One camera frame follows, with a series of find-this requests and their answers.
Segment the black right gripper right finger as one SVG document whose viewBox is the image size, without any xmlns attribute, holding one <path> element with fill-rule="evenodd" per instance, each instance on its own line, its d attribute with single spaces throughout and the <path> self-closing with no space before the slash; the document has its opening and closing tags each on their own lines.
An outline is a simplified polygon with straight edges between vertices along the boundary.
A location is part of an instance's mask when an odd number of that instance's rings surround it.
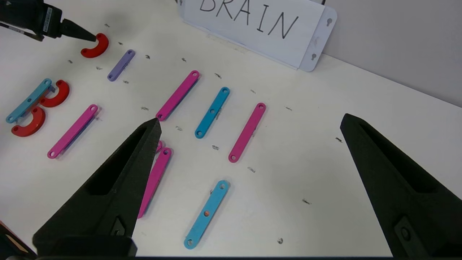
<svg viewBox="0 0 462 260">
<path fill-rule="evenodd" d="M 363 119 L 340 130 L 392 255 L 460 258 L 461 199 Z"/>
</svg>

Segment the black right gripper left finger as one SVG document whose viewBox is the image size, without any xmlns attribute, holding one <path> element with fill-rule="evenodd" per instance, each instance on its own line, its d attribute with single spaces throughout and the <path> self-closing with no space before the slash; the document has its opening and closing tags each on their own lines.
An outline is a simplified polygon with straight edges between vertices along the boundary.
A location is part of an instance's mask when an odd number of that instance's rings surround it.
<svg viewBox="0 0 462 260">
<path fill-rule="evenodd" d="M 160 135 L 157 118 L 138 126 L 33 235 L 38 257 L 134 257 L 132 234 Z"/>
</svg>

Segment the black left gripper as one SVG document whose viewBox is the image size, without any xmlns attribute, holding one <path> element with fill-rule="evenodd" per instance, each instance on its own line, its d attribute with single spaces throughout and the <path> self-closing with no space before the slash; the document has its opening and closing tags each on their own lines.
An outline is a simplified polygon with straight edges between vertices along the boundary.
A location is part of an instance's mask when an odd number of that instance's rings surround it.
<svg viewBox="0 0 462 260">
<path fill-rule="evenodd" d="M 0 25 L 32 39 L 62 35 L 96 42 L 97 37 L 71 20 L 61 22 L 62 10 L 43 0 L 1 0 Z"/>
</svg>

